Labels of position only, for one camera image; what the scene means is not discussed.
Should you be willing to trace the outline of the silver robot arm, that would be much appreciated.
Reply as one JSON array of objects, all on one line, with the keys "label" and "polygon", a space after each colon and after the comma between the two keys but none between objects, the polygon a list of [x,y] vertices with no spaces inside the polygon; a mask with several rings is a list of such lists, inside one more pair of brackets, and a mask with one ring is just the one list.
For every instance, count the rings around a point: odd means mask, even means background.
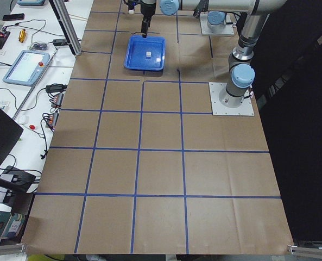
[{"label": "silver robot arm", "polygon": [[224,24],[226,14],[221,11],[209,11],[207,14],[207,25],[209,27],[216,27]]},{"label": "silver robot arm", "polygon": [[228,108],[237,108],[246,99],[245,92],[249,89],[255,78],[255,71],[250,66],[254,56],[254,47],[259,39],[270,13],[280,9],[285,1],[136,1],[141,6],[143,21],[142,36],[147,36],[152,16],[156,6],[165,15],[174,15],[179,10],[193,11],[198,18],[203,11],[241,12],[247,18],[238,39],[237,46],[229,56],[230,78],[224,90],[219,94],[222,105]]}]

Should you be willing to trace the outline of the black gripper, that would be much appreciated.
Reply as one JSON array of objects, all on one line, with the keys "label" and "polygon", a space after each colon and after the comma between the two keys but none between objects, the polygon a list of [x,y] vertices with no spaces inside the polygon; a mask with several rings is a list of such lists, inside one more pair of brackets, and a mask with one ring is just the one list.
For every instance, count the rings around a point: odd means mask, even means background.
[{"label": "black gripper", "polygon": [[156,0],[141,0],[141,13],[144,16],[141,23],[142,37],[146,38],[150,27],[152,16],[156,12]]}]

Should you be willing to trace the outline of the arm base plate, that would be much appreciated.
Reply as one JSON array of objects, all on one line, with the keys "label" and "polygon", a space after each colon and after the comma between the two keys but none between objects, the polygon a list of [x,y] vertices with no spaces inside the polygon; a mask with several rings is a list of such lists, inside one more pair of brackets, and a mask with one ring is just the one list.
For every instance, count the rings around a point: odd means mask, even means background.
[{"label": "arm base plate", "polygon": [[233,97],[226,91],[226,85],[222,82],[209,82],[212,115],[254,116],[249,90],[242,97]]},{"label": "arm base plate", "polygon": [[216,27],[209,27],[207,25],[207,14],[200,14],[200,28],[202,35],[214,35],[214,36],[234,36],[233,22],[230,16],[226,14],[226,20],[224,24]]}]

